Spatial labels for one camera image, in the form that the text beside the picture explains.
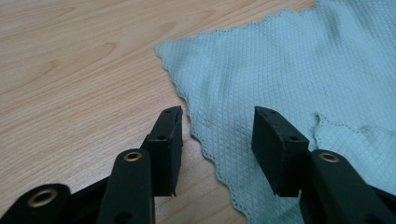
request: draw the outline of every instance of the clamp jaw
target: clamp jaw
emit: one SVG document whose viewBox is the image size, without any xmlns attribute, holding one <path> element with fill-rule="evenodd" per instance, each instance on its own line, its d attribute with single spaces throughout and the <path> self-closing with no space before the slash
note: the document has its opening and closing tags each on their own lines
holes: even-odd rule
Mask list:
<svg viewBox="0 0 396 224">
<path fill-rule="evenodd" d="M 0 224 L 155 223 L 155 196 L 176 196 L 181 164 L 181 106 L 165 109 L 141 148 L 121 152 L 113 170 L 71 194 L 48 184 L 23 194 Z"/>
<path fill-rule="evenodd" d="M 396 223 L 396 197 L 367 185 L 343 156 L 308 150 L 277 111 L 256 106 L 252 150 L 274 194 L 298 197 L 305 223 Z"/>
</svg>

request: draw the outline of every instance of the wood grain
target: wood grain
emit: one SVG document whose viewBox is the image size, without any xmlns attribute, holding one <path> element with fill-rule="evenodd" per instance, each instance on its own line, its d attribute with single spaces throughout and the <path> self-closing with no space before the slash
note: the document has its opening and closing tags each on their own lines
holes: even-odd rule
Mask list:
<svg viewBox="0 0 396 224">
<path fill-rule="evenodd" d="M 314 0 L 0 0 L 0 215 L 25 191 L 75 192 L 139 147 L 159 113 L 185 103 L 155 56 L 165 39 L 260 21 Z M 183 119 L 176 198 L 157 223 L 245 223 Z"/>
</svg>

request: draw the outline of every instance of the table surface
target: table surface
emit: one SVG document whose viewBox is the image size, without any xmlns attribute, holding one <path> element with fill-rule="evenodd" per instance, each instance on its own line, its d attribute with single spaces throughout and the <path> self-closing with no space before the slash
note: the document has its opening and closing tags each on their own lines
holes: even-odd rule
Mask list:
<svg viewBox="0 0 396 224">
<path fill-rule="evenodd" d="M 191 138 L 185 102 L 155 55 L 165 39 L 261 21 L 314 0 L 0 0 L 0 215 L 24 192 L 72 192 L 110 174 L 167 107 L 182 105 L 176 198 L 157 223 L 246 223 Z"/>
</svg>

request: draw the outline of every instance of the metal grommet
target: metal grommet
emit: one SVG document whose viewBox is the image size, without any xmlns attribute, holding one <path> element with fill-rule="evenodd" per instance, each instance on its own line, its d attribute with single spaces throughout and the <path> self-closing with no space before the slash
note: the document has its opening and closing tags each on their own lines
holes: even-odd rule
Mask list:
<svg viewBox="0 0 396 224">
<path fill-rule="evenodd" d="M 332 153 L 328 153 L 328 152 L 322 152 L 319 154 L 320 158 L 323 159 L 324 161 L 328 161 L 328 162 L 339 162 L 340 159 L 338 159 L 338 157 L 336 157 L 334 154 Z"/>
<path fill-rule="evenodd" d="M 41 207 L 52 202 L 57 195 L 58 191 L 56 191 L 56 189 L 43 189 L 33 195 L 27 204 L 33 208 Z"/>
<path fill-rule="evenodd" d="M 124 156 L 126 161 L 137 161 L 142 157 L 142 153 L 140 152 L 130 152 Z"/>
</svg>

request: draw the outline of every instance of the light blue cloth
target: light blue cloth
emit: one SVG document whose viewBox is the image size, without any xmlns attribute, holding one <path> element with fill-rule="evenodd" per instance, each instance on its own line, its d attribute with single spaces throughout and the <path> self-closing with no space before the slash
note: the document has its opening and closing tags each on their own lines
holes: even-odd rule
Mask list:
<svg viewBox="0 0 396 224">
<path fill-rule="evenodd" d="M 329 150 L 347 145 L 344 152 L 359 157 L 354 165 L 367 181 L 396 193 L 396 177 L 382 175 L 391 161 L 381 161 L 395 158 L 396 148 L 378 144 L 394 139 L 396 129 L 395 10 L 390 0 L 322 0 L 301 14 L 283 10 L 260 23 L 157 48 L 188 103 L 192 134 L 249 223 L 302 223 L 298 199 L 274 196 L 251 152 L 255 105 L 279 111 L 310 149 L 316 138 Z M 318 126 L 317 114 L 332 122 Z M 335 130 L 346 126 L 350 132 Z M 353 131 L 363 126 L 382 131 Z M 377 140 L 361 140 L 367 134 Z"/>
</svg>

